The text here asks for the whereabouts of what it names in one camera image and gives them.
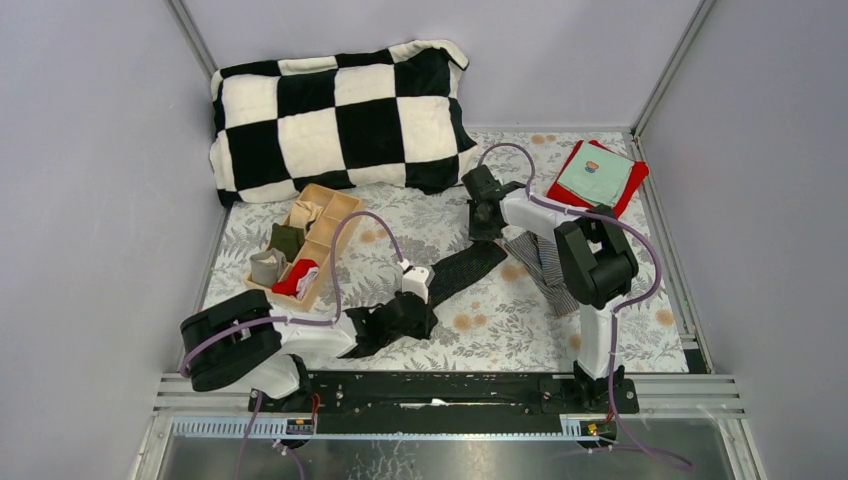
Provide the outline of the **grey striped underwear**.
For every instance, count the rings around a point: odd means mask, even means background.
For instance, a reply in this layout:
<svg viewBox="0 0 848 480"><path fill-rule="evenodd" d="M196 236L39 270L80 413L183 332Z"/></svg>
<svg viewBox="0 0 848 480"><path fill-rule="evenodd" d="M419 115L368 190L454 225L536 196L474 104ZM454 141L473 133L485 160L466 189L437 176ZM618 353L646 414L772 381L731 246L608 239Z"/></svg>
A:
<svg viewBox="0 0 848 480"><path fill-rule="evenodd" d="M579 309L579 303L568 291L556 246L525 231L504 244L506 251L526 268L534 283L557 317Z"/></svg>

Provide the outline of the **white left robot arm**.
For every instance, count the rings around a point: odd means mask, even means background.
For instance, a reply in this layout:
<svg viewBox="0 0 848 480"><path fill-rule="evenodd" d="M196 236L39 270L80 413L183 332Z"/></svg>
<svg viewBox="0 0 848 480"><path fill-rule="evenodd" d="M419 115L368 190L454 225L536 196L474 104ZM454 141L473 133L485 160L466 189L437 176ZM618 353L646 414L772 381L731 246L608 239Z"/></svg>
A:
<svg viewBox="0 0 848 480"><path fill-rule="evenodd" d="M370 357L404 337L429 339L437 322L432 307L409 292L331 319L288 310L275 315L264 292L248 290L181 323L180 373L197 392L237 384L296 411L310 397L304 356Z"/></svg>

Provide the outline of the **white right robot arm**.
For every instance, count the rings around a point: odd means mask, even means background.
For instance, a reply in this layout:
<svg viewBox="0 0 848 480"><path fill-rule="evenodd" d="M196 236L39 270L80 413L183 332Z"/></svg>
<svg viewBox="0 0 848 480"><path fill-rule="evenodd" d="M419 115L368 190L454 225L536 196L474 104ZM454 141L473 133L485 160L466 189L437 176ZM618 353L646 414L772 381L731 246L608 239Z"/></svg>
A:
<svg viewBox="0 0 848 480"><path fill-rule="evenodd" d="M466 191L470 239L495 240L503 228L515 226L555 245L565 287L580 307L577 364L587 376L575 382L573 396L583 410L601 410L614 393L606 378L617 332L610 304L631 291L639 271L617 215L605 205L581 208L529 196L517 182Z"/></svg>

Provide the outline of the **mint green folded cloth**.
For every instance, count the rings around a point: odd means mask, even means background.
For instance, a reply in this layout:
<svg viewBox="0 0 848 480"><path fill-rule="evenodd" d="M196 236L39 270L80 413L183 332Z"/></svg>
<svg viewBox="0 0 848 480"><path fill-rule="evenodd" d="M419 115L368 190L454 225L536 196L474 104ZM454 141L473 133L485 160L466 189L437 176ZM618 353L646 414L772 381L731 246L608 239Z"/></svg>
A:
<svg viewBox="0 0 848 480"><path fill-rule="evenodd" d="M615 207L624 196L635 162L584 142L564 166L555 185L591 206Z"/></svg>

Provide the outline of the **red rolled sock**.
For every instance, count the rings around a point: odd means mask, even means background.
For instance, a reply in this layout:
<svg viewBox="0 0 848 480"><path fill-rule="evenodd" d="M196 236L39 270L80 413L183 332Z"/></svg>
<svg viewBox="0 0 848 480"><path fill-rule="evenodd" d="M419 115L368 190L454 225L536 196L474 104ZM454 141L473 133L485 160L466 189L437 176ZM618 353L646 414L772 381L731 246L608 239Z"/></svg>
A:
<svg viewBox="0 0 848 480"><path fill-rule="evenodd" d="M271 291L302 300L319 273L320 267L316 261L309 258L300 259L283 280L271 287Z"/></svg>

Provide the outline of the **wooden divided organizer box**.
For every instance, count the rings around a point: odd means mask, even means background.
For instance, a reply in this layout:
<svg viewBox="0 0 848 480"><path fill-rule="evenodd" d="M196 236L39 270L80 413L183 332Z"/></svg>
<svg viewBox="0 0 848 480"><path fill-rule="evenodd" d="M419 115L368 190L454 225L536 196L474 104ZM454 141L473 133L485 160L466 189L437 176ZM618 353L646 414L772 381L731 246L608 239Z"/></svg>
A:
<svg viewBox="0 0 848 480"><path fill-rule="evenodd" d="M315 202L323 206L324 211L318 220L312 224L309 231L306 232L304 246L296 259L293 262L288 262L279 281L283 280L289 274L298 260L309 258L316 261L320 267L320 273L314 283L302 300L275 294L271 291L271 288L262 287L251 281L250 266L248 275L245 277L245 284L250 289L259 289L265 292L268 299L280 305L299 311L309 311L324 290L324 286L330 277L330 262L338 258L342 253L354 229L358 225L356 220L352 220L345 226L342 226L342 220L352 213L362 211L365 207L365 202L358 197L315 184L306 186L297 200ZM288 221L289 214L282 222L274 224L289 225Z"/></svg>

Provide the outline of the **dark green rolled sock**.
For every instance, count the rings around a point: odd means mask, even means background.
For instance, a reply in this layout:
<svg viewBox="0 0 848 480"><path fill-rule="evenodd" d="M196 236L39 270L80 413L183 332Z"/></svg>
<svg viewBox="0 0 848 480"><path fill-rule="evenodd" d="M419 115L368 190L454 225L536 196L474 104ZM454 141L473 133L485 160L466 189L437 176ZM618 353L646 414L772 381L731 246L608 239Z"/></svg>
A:
<svg viewBox="0 0 848 480"><path fill-rule="evenodd" d="M290 225L273 224L268 248L281 252L288 262L293 262L305 244L306 231Z"/></svg>

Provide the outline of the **black white checkered pillow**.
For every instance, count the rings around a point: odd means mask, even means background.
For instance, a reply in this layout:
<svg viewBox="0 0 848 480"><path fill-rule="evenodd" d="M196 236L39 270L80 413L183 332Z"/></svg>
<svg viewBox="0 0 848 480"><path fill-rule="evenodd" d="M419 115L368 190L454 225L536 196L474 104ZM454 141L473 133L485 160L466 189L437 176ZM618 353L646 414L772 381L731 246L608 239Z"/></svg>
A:
<svg viewBox="0 0 848 480"><path fill-rule="evenodd" d="M414 40L216 71L209 161L219 202L282 201L313 184L429 195L455 186L477 147L458 100L469 64L451 41Z"/></svg>

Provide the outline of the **beige rolled sock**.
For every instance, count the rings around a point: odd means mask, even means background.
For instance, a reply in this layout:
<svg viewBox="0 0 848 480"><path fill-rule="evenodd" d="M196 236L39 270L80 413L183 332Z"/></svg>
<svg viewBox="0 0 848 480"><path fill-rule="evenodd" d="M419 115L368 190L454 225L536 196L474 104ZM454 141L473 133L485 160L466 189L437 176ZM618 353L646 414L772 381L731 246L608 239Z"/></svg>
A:
<svg viewBox="0 0 848 480"><path fill-rule="evenodd" d="M297 200L293 203L289 213L288 224L308 232L312 224L322 215L324 207L312 202Z"/></svg>

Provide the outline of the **grey rolled sock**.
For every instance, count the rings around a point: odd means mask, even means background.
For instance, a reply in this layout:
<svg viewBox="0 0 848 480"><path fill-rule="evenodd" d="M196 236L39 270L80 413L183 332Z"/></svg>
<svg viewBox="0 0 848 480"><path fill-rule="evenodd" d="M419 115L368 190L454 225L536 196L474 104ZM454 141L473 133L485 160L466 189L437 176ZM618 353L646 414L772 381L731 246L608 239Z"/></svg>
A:
<svg viewBox="0 0 848 480"><path fill-rule="evenodd" d="M266 288L273 287L279 281L288 265L285 254L276 248L253 254L249 260L251 281Z"/></svg>

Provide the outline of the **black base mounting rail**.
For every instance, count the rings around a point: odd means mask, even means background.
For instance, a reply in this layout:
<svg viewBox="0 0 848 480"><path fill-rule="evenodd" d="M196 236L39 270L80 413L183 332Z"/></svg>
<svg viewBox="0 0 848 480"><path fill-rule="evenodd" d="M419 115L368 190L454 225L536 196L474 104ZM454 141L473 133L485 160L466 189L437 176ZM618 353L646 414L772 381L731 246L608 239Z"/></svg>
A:
<svg viewBox="0 0 848 480"><path fill-rule="evenodd" d="M605 420L640 411L622 373L602 380L550 373L311 371L280 400L252 397L262 413L315 418L320 434L552 434L563 415Z"/></svg>

